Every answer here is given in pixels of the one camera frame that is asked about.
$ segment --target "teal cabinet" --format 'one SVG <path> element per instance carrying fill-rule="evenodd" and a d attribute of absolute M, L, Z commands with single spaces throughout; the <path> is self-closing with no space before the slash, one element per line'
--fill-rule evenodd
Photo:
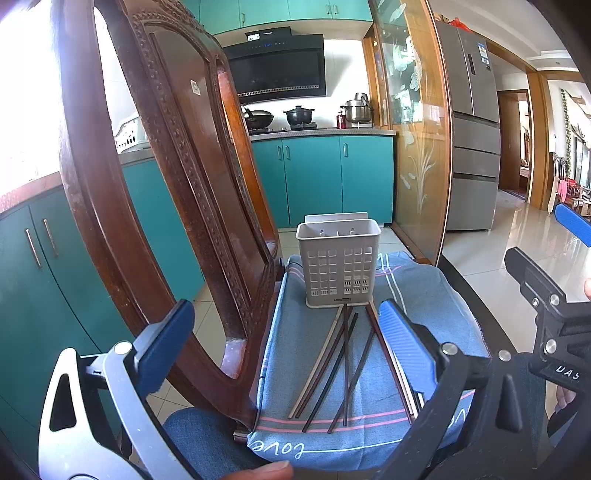
<path fill-rule="evenodd" d="M 192 301 L 204 284 L 203 274 L 156 161 L 125 166 L 123 174 L 139 222 L 175 299 Z"/>
<path fill-rule="evenodd" d="M 368 0 L 333 0 L 330 9 L 336 20 L 372 21 Z"/>
<path fill-rule="evenodd" d="M 2 397 L 0 397 L 0 430 L 10 442 L 12 449 L 37 472 L 38 429 L 22 418 Z"/>
<path fill-rule="evenodd" d="M 284 139 L 285 179 L 290 226 L 305 215 L 342 213 L 339 137 Z"/>
<path fill-rule="evenodd" d="M 394 141 L 392 137 L 339 137 L 343 210 L 367 212 L 378 223 L 392 223 Z"/>
<path fill-rule="evenodd" d="M 91 355 L 99 349 L 59 289 L 26 206 L 0 220 L 0 265 L 0 395 L 38 429 L 62 350 Z M 2 430 L 4 421 L 0 416 Z"/>
<path fill-rule="evenodd" d="M 290 19 L 287 0 L 240 0 L 241 27 Z"/>
<path fill-rule="evenodd" d="M 193 16 L 199 22 L 200 18 L 201 18 L 201 14 L 200 14 L 201 0 L 183 0 L 183 3 L 185 4 L 185 7 L 187 7 L 189 9 L 189 11 L 193 14 Z"/>
<path fill-rule="evenodd" d="M 330 2 L 324 0 L 287 0 L 291 20 L 309 18 L 333 18 Z"/>
<path fill-rule="evenodd" d="M 96 346 L 108 352 L 121 340 L 132 342 L 134 337 L 86 251 L 65 192 L 40 197 L 29 208 L 47 265 Z"/>
<path fill-rule="evenodd" d="M 254 142 L 256 170 L 261 179 L 273 220 L 277 228 L 290 225 L 287 209 L 287 187 L 285 186 L 285 168 L 283 145 L 281 140 Z"/>
<path fill-rule="evenodd" d="M 212 35 L 242 27 L 238 0 L 204 0 L 200 23 Z"/>

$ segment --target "human hand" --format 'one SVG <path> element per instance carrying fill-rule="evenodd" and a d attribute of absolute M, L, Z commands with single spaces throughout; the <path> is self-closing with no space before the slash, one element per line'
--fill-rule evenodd
<path fill-rule="evenodd" d="M 585 280 L 583 289 L 585 292 L 585 296 L 589 300 L 591 300 L 591 278 Z M 561 410 L 565 408 L 566 405 L 571 403 L 576 398 L 576 396 L 577 394 L 575 392 L 571 392 L 570 390 L 567 390 L 564 387 L 556 388 L 556 400 L 558 401 L 558 406 Z"/>
<path fill-rule="evenodd" d="M 242 470 L 230 473 L 222 480 L 291 480 L 294 476 L 294 469 L 285 460 L 283 462 L 268 463 L 255 468 L 254 470 Z"/>

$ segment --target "light wooden chopstick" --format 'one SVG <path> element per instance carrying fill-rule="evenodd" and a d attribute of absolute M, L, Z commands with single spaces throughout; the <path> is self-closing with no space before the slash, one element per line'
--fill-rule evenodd
<path fill-rule="evenodd" d="M 324 345 L 322 346 L 320 353 L 318 354 L 318 358 L 316 359 L 316 363 L 312 367 L 312 371 L 310 372 L 310 375 L 308 376 L 308 380 L 306 380 L 306 384 L 304 385 L 304 388 L 302 388 L 300 396 L 297 397 L 297 400 L 295 401 L 295 404 L 294 404 L 293 408 L 291 409 L 290 414 L 287 416 L 288 419 L 293 418 L 293 416 L 296 414 L 296 410 L 297 410 L 298 406 L 300 405 L 301 399 L 306 394 L 306 390 L 308 389 L 310 382 L 312 382 L 312 379 L 314 378 L 316 370 L 318 369 L 318 366 L 320 365 L 320 361 L 322 360 L 322 357 L 324 357 L 324 353 L 326 352 L 326 348 L 328 347 L 328 345 L 330 343 L 330 339 L 333 336 L 336 325 L 337 325 L 337 323 L 339 323 L 340 314 L 342 311 L 343 311 L 343 306 L 341 305 L 341 306 L 339 306 L 339 308 L 336 311 L 335 319 L 333 320 L 333 323 L 330 326 L 329 334 L 326 336 L 326 340 L 324 341 Z"/>

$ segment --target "red bag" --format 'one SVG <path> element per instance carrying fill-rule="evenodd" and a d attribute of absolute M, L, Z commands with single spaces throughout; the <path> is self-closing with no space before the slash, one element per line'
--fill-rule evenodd
<path fill-rule="evenodd" d="M 451 22 L 449 22 L 449 24 L 453 25 L 454 27 L 457 27 L 457 28 L 462 28 L 462 29 L 466 30 L 467 32 L 472 31 L 468 28 L 468 26 L 465 23 L 462 23 L 462 21 L 458 17 L 454 18 Z"/>

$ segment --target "blue towel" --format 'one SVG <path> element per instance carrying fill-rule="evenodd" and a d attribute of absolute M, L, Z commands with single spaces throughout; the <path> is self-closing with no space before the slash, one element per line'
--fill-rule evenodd
<path fill-rule="evenodd" d="M 301 265 L 297 255 L 288 261 L 259 379 L 259 418 L 248 436 L 248 446 L 269 461 L 289 460 L 296 467 L 340 471 L 378 468 L 410 424 L 376 338 L 350 399 L 347 427 L 340 421 L 334 433 L 326 433 L 343 400 L 343 362 L 310 430 L 301 432 L 332 365 L 301 417 L 287 420 L 336 314 L 336 309 L 306 306 Z M 454 342 L 468 355 L 489 355 L 475 318 L 439 269 L 419 265 L 403 252 L 380 254 L 374 287 L 376 308 L 388 299 L 394 299 L 413 322 L 427 326 L 440 343 Z M 351 376 L 370 332 L 365 308 L 356 307 L 354 312 L 359 318 L 350 339 Z M 473 391 L 464 393 L 442 447 L 457 439 L 472 395 Z"/>

